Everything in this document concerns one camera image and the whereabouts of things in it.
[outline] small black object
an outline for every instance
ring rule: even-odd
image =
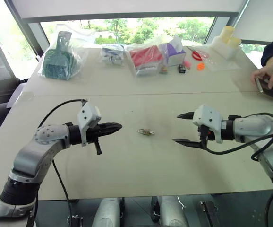
[[[94,140],[94,145],[95,145],[95,148],[97,150],[97,155],[101,155],[102,154],[102,150],[101,150],[101,147],[100,147],[100,144],[99,144],[98,137]]]
[[[120,212],[120,226],[124,226],[125,220],[125,198],[121,198],[121,202],[119,203],[119,212]]]
[[[34,226],[34,220],[35,220],[35,218],[34,218],[34,215],[33,215],[33,211],[30,211],[29,215],[28,215],[26,227],[33,227]]]
[[[209,131],[208,133],[208,140],[214,141],[215,140],[215,134],[212,131]]]
[[[154,223],[160,220],[160,204],[157,196],[151,197],[151,221]]]
[[[205,212],[206,217],[211,227],[220,227],[220,221],[217,217],[217,208],[212,201],[200,201],[199,202],[202,211]]]
[[[228,120],[233,121],[236,118],[241,118],[241,116],[239,116],[239,115],[229,115]]]
[[[83,227],[83,217],[78,215],[72,216],[72,223],[70,223],[69,218],[67,218],[67,222],[69,223],[70,227]]]
[[[69,126],[73,126],[73,123],[72,122],[67,122],[67,123],[65,123],[65,125],[67,125],[67,127],[69,127]]]
[[[222,140],[234,140],[233,123],[234,120],[223,121],[226,124],[225,129],[221,129]]]
[[[209,127],[202,124],[198,127],[198,131],[200,133],[200,140],[205,141],[210,131]]]
[[[194,115],[194,112],[182,113],[179,116],[177,116],[177,118],[192,120],[193,115]]]
[[[186,72],[186,68],[185,68],[184,64],[180,64],[178,69],[179,69],[179,73],[185,73]]]
[[[84,106],[88,101],[87,99],[81,99],[81,102],[82,102],[82,106]]]

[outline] small metal part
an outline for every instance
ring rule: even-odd
[[[155,134],[155,131],[151,130],[151,129],[139,129],[137,130],[138,133],[146,135],[146,136],[151,136]]]

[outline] plastic bag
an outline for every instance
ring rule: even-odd
[[[107,65],[123,65],[124,47],[119,44],[102,44],[99,61]]]
[[[211,71],[240,69],[240,66],[234,61],[234,59],[227,60],[223,58],[209,45],[191,46],[190,48],[200,54],[205,66],[207,66]]]
[[[181,38],[177,35],[168,43],[161,44],[160,50],[164,55],[167,67],[180,65],[184,62],[186,52],[183,50]]]
[[[153,75],[166,67],[163,49],[160,45],[167,42],[167,37],[159,36],[146,40],[144,44],[132,44],[125,46],[127,56],[133,63],[137,76]]]
[[[94,31],[57,25],[53,37],[54,42],[44,54],[39,73],[47,78],[68,80],[81,71],[87,58],[85,48],[95,42]]]

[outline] black cable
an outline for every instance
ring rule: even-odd
[[[273,118],[273,114],[271,114],[271,113],[256,113],[255,115],[268,115],[268,116],[270,116],[270,117]],[[269,146],[271,146],[272,143],[273,143],[273,136],[272,136],[272,139],[270,139],[270,141],[269,141],[266,145],[264,145],[262,148],[260,148],[258,151],[256,151],[256,152],[251,156],[251,159],[252,159],[253,161],[258,162],[258,159],[256,158],[256,156],[257,156],[258,154],[260,154],[261,152],[263,152],[264,150],[266,150]]]
[[[54,167],[54,169],[55,169],[55,171],[56,171],[56,174],[58,175],[60,184],[61,184],[61,186],[62,186],[62,188],[63,188],[64,194],[65,194],[65,197],[66,197],[66,202],[67,202],[67,204],[68,204],[69,215],[70,215],[70,217],[69,217],[69,221],[70,221],[69,226],[72,226],[72,209],[71,209],[71,205],[70,205],[70,202],[69,202],[69,197],[68,197],[66,188],[65,188],[65,186],[64,186],[64,183],[63,183],[63,181],[62,181],[62,179],[61,179],[61,176],[60,176],[60,174],[59,174],[59,171],[58,171],[58,169],[57,169],[57,167],[56,167],[56,164],[55,164],[55,161],[54,161],[54,160],[52,160],[52,165],[53,165],[53,167]]]
[[[270,137],[273,137],[273,134],[271,134],[271,135],[266,135],[266,136],[262,136],[262,137],[259,137],[259,138],[255,139],[255,140],[251,141],[251,142],[248,142],[248,143],[245,143],[245,144],[243,144],[243,145],[240,145],[240,146],[238,146],[238,147],[235,147],[235,148],[232,148],[232,149],[229,149],[229,150],[225,150],[225,151],[219,151],[219,152],[210,150],[210,149],[206,146],[205,141],[202,141],[201,143],[202,143],[203,149],[206,150],[206,151],[208,151],[209,153],[214,154],[214,155],[225,155],[225,154],[229,154],[229,153],[231,153],[231,152],[234,152],[234,151],[243,149],[243,148],[245,148],[245,147],[247,147],[247,146],[250,146],[250,145],[252,145],[252,144],[254,144],[254,143],[257,143],[257,142],[259,142],[259,141],[261,141],[261,140],[265,140],[265,139],[270,138]]]
[[[246,116],[246,117],[250,117],[250,116],[253,116],[253,115],[268,115],[270,117],[273,118],[273,114],[271,113],[256,113],[256,114],[252,114],[252,115],[249,115],[249,116]],[[235,147],[235,148],[232,148],[232,149],[229,149],[229,150],[225,150],[225,151],[221,151],[221,152],[215,152],[215,151],[212,151],[210,150],[208,147],[207,147],[207,139],[201,141],[201,144],[203,146],[203,149],[205,149],[206,151],[208,151],[209,153],[211,154],[214,154],[214,155],[225,155],[225,154],[229,154],[231,152],[234,152],[234,151],[237,151],[237,150],[240,150],[240,149],[243,149],[247,146],[250,146],[258,141],[261,141],[261,140],[264,140],[264,139],[267,139],[267,138],[270,138],[272,137],[272,139],[266,144],[264,145],[262,148],[260,148],[258,151],[256,151],[252,156],[251,156],[251,159],[254,160],[254,161],[258,161],[258,159],[256,158],[256,156],[258,154],[260,154],[261,152],[263,152],[264,150],[266,150],[269,146],[271,146],[271,144],[273,143],[273,134],[272,135],[267,135],[267,136],[262,136],[256,140],[253,140],[251,142],[248,142],[248,143],[245,143],[243,145],[240,145],[238,147]]]
[[[273,192],[270,195],[268,202],[265,206],[265,210],[264,210],[264,225],[265,225],[265,227],[269,227],[269,209],[270,209],[270,205],[271,205],[272,200],[273,200]]]
[[[64,102],[64,103],[61,103],[61,104],[57,105],[55,108],[53,108],[53,109],[52,109],[52,110],[43,118],[43,120],[42,120],[41,123],[39,124],[38,128],[41,127],[41,126],[44,124],[44,122],[46,121],[46,119],[47,119],[47,118],[48,118],[56,109],[58,109],[60,106],[65,105],[65,104],[67,104],[67,103],[73,103],[73,102],[82,102],[82,104],[84,104],[84,103],[86,103],[87,101],[86,101],[85,99],[72,99],[72,100],[68,100],[68,101],[66,101],[66,102]],[[70,218],[69,218],[70,224],[69,224],[69,226],[72,226],[72,209],[71,209],[71,205],[70,205],[70,202],[69,202],[68,193],[67,193],[66,188],[65,188],[65,186],[64,186],[64,183],[63,183],[63,181],[62,181],[62,178],[61,178],[61,176],[60,176],[60,174],[59,174],[59,172],[58,172],[58,169],[57,169],[57,167],[56,167],[56,164],[55,164],[54,159],[52,160],[52,165],[53,165],[53,167],[54,167],[54,169],[55,169],[55,171],[56,171],[56,174],[57,174],[57,176],[58,176],[58,179],[59,179],[59,181],[60,181],[60,184],[61,184],[61,186],[62,186],[62,189],[63,189],[64,194],[65,194],[65,197],[66,197],[66,202],[67,202],[67,204],[68,204],[69,215],[70,215]],[[38,210],[37,197],[36,197],[35,215],[37,214],[37,210]]]
[[[36,194],[36,204],[34,206],[34,219],[36,219],[36,217],[37,217],[38,205],[39,205],[39,196],[38,196],[38,192],[37,192],[37,194]]]
[[[46,119],[52,114],[52,112],[54,112],[56,109],[58,109],[60,106],[65,105],[67,103],[73,103],[73,102],[82,102],[82,103],[86,103],[87,101],[85,99],[72,99],[72,100],[68,100],[64,103],[61,103],[59,105],[57,105],[55,108],[53,108],[41,121],[41,123],[39,124],[38,128],[41,127],[43,125],[43,123],[46,121]]]

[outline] tree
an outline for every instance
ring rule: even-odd
[[[43,30],[45,31],[46,37],[48,40],[52,43],[53,40],[51,40],[52,34],[55,32],[56,25],[51,23],[41,23],[41,26],[43,27]]]
[[[95,44],[114,44],[116,40],[114,38],[103,38],[103,37],[98,37],[95,39]]]
[[[180,38],[203,44],[210,25],[199,21],[196,17],[190,17],[186,21],[180,22],[179,28],[181,29]]]
[[[95,31],[97,32],[101,32],[101,31],[106,31],[107,28],[103,27],[103,26],[100,26],[100,25],[90,25],[90,28],[89,28],[89,25],[86,25],[86,26],[83,26],[81,27],[82,29],[94,29]]]
[[[3,19],[0,14],[0,44],[4,53],[14,60],[33,59],[34,53],[15,20],[11,17],[6,23]]]
[[[177,26],[172,26],[164,28],[164,33],[166,33],[169,36],[174,36],[180,33],[180,29]]]
[[[251,51],[264,51],[264,45],[257,45],[257,44],[242,44],[242,50],[245,53],[251,53]]]
[[[91,29],[90,20],[87,20],[87,22],[88,22],[88,28]]]
[[[132,30],[128,27],[124,28],[119,37],[118,43],[131,44]]]
[[[105,23],[108,25],[107,29],[109,31],[113,31],[116,36],[116,43],[118,43],[119,37],[121,36],[121,32],[125,30],[127,27],[126,19],[108,19],[105,20]]]
[[[158,28],[154,19],[143,18],[139,19],[142,24],[139,26],[135,36],[132,38],[133,43],[142,44],[145,40],[154,36],[154,31]]]

